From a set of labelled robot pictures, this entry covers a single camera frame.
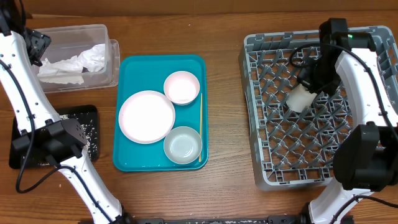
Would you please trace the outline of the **white cup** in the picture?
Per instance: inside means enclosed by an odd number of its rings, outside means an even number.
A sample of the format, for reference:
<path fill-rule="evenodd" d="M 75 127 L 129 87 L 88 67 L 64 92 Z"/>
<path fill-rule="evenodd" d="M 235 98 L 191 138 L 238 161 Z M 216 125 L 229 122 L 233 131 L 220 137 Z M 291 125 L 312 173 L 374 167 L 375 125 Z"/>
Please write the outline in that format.
<path fill-rule="evenodd" d="M 312 104 L 316 96 L 316 93 L 310 93 L 302 84 L 298 84 L 289 93 L 286 104 L 292 111 L 301 113 Z"/>

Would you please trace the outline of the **white napkin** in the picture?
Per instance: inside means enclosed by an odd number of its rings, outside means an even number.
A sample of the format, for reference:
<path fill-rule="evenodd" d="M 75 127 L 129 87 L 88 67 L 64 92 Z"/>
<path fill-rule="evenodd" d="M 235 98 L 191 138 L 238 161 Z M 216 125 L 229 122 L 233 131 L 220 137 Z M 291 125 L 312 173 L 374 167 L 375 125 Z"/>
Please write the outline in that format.
<path fill-rule="evenodd" d="M 81 76 L 83 66 L 78 61 L 77 56 L 70 59 L 51 63 L 48 58 L 42 61 L 37 76 L 45 83 L 56 84 L 82 84 L 84 80 Z"/>
<path fill-rule="evenodd" d="M 89 72 L 98 72 L 104 68 L 105 52 L 105 44 L 97 44 L 82 52 L 77 59 L 83 68 L 86 68 Z"/>

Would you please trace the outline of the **wooden chopstick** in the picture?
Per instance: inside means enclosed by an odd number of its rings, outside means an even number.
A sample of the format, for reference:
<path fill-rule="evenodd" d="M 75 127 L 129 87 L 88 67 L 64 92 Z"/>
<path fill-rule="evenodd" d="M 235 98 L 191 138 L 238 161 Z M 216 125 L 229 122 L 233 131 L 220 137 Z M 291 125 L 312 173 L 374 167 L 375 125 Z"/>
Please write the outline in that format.
<path fill-rule="evenodd" d="M 202 133 L 203 133 L 203 94 L 201 93 L 200 95 L 200 141 L 201 141 L 201 149 L 200 149 L 200 154 L 198 157 L 198 161 L 202 161 L 202 150 L 203 150 L 203 139 L 202 139 Z"/>

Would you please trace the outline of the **large white plate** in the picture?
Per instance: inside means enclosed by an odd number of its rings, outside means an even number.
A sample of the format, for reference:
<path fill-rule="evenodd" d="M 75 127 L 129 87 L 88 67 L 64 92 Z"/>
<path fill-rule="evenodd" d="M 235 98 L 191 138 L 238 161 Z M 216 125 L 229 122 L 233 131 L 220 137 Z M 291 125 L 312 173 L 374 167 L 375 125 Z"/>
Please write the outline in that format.
<path fill-rule="evenodd" d="M 158 91 L 145 90 L 130 96 L 119 110 L 122 133 L 139 144 L 151 144 L 163 139 L 173 128 L 175 108 Z"/>

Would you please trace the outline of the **small white bowl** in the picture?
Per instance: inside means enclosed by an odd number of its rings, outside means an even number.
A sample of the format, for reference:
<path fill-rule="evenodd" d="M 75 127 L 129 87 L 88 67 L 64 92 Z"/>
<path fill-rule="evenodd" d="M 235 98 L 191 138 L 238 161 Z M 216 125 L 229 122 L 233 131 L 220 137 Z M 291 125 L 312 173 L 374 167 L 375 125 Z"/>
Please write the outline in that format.
<path fill-rule="evenodd" d="M 198 78 L 187 71 L 171 73 L 164 82 L 165 96 L 176 105 L 188 105 L 200 92 Z"/>

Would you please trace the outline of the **metal bowl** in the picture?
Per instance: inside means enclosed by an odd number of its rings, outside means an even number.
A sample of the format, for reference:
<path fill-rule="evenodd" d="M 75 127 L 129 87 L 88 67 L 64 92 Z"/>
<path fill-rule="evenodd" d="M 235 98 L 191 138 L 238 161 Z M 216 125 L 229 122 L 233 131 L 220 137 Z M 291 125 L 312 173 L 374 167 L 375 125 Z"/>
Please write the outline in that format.
<path fill-rule="evenodd" d="M 200 134 L 188 126 L 173 128 L 164 139 L 164 152 L 167 158 L 180 165 L 198 159 L 202 151 Z"/>

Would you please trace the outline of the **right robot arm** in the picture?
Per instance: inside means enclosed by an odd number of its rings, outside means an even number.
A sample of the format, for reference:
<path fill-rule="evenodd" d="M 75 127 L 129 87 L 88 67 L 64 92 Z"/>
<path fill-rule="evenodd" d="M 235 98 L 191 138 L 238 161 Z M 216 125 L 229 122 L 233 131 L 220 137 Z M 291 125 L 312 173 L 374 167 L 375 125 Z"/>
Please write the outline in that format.
<path fill-rule="evenodd" d="M 361 199 L 397 184 L 397 113 L 379 75 L 371 34 L 321 31 L 317 46 L 322 56 L 301 64 L 309 73 L 297 79 L 287 105 L 301 113 L 320 92 L 345 88 L 354 129 L 335 151 L 334 177 L 303 215 L 305 223 L 340 223 Z"/>

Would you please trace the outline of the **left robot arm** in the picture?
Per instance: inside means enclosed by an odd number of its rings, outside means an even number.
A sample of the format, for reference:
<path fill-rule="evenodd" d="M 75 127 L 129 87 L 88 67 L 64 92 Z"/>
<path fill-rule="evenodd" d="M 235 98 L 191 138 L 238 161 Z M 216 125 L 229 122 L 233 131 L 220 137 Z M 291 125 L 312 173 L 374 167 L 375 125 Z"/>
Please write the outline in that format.
<path fill-rule="evenodd" d="M 12 142 L 24 155 L 16 191 L 22 190 L 25 167 L 34 151 L 62 173 L 79 194 L 94 223 L 133 223 L 119 200 L 107 189 L 94 168 L 86 146 L 86 136 L 76 119 L 62 119 L 48 101 L 33 65 L 41 66 L 41 56 L 51 38 L 25 25 L 22 2 L 1 1 L 1 84 L 11 102 L 20 137 Z"/>

